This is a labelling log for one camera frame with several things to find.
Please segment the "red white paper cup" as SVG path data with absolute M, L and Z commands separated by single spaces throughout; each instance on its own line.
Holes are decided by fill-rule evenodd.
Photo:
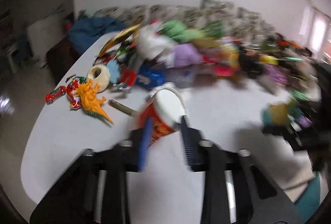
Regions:
M 153 119 L 151 142 L 154 144 L 164 136 L 178 131 L 181 117 L 186 115 L 186 108 L 181 94 L 173 87 L 157 87 L 138 112 L 136 125 L 141 128 L 148 117 Z

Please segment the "purple plush turtle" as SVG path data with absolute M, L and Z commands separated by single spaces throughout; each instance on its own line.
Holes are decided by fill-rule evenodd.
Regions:
M 167 68 L 179 68 L 190 65 L 199 65 L 203 62 L 202 55 L 191 43 L 177 45 L 168 54 L 165 66 Z

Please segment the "blue tissue pack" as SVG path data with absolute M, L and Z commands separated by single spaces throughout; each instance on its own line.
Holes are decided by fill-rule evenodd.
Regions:
M 164 71 L 142 65 L 136 77 L 136 84 L 147 90 L 162 86 L 166 82 Z

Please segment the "silver red ultraman figure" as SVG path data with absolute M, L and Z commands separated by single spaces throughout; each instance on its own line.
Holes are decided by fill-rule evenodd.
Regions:
M 138 54 L 131 56 L 128 62 L 128 66 L 122 73 L 121 81 L 117 84 L 114 84 L 116 90 L 121 92 L 129 92 L 136 82 L 136 77 L 139 73 L 141 65 L 141 57 Z

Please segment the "orange dinosaur toy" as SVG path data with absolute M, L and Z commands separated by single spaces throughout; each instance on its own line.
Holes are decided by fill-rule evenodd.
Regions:
M 94 87 L 92 87 L 92 84 L 93 82 L 91 79 L 89 79 L 86 83 L 80 84 L 73 96 L 80 99 L 80 103 L 86 114 L 97 119 L 108 121 L 110 124 L 114 124 L 112 119 L 102 108 L 102 105 L 107 99 L 105 97 L 102 97 L 101 99 L 96 98 L 99 84 L 96 83 Z

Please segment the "pink plastic toy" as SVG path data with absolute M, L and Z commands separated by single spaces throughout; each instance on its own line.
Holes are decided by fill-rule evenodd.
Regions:
M 215 65 L 213 68 L 215 75 L 219 77 L 231 77 L 235 74 L 236 68 L 225 65 Z

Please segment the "light blue wing toy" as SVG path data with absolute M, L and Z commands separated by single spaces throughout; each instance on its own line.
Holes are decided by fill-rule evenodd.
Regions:
M 109 82 L 116 84 L 120 77 L 120 66 L 116 60 L 111 60 L 107 64 L 110 73 Z

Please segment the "cream tape roll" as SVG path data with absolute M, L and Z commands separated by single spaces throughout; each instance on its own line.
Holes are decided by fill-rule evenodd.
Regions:
M 87 79 L 92 80 L 92 87 L 99 85 L 98 93 L 104 91 L 110 84 L 110 72 L 104 64 L 96 64 L 87 73 Z

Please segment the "white crumpled plastic bag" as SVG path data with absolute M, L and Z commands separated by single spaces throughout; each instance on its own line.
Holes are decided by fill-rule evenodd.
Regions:
M 154 60 L 168 55 L 176 46 L 176 42 L 166 35 L 160 35 L 162 23 L 157 21 L 145 25 L 138 30 L 136 39 L 136 52 L 145 60 Z

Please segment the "red strawberry snack packet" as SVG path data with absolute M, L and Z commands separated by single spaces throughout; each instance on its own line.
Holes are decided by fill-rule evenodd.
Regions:
M 86 77 L 72 75 L 67 78 L 66 83 L 66 93 L 68 99 L 70 100 L 70 109 L 78 110 L 82 107 L 82 104 L 80 102 L 80 97 L 77 93 L 77 89 L 81 84 L 86 83 Z

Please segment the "gold foil snack bag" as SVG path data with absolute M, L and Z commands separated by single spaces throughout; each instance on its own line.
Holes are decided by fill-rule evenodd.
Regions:
M 113 46 L 115 46 L 119 43 L 124 42 L 130 36 L 134 35 L 136 37 L 137 34 L 138 34 L 140 26 L 141 26 L 141 23 L 137 24 L 137 25 L 133 25 L 129 28 L 126 28 L 126 29 L 120 31 L 118 34 L 116 34 L 114 37 L 112 37 L 109 41 L 106 42 L 106 44 L 100 50 L 100 52 L 98 54 L 98 57 L 101 58 L 102 56 L 104 56 L 106 54 L 106 52 L 110 48 L 112 48 Z

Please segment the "red toy car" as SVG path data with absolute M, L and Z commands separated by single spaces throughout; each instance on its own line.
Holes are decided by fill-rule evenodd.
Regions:
M 59 99 L 61 96 L 64 96 L 67 92 L 67 89 L 65 86 L 59 86 L 55 90 L 53 90 L 51 93 L 48 93 L 45 96 L 46 104 L 52 104 L 55 100 Z

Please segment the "green plush toy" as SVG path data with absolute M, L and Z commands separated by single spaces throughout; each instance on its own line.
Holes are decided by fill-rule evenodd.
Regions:
M 206 37 L 203 31 L 195 28 L 187 28 L 184 23 L 178 20 L 163 23 L 159 32 L 177 43 L 188 43 L 193 39 Z

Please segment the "blue bean bag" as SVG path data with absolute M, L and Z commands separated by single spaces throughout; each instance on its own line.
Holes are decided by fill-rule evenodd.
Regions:
M 68 37 L 73 48 L 81 56 L 101 36 L 125 28 L 124 23 L 112 17 L 90 17 L 78 20 L 68 31 Z

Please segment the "white cabinet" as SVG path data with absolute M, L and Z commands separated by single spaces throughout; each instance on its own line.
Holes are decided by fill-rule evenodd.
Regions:
M 27 35 L 34 59 L 41 64 L 46 62 L 46 53 L 65 37 L 63 15 L 49 15 L 27 27 Z

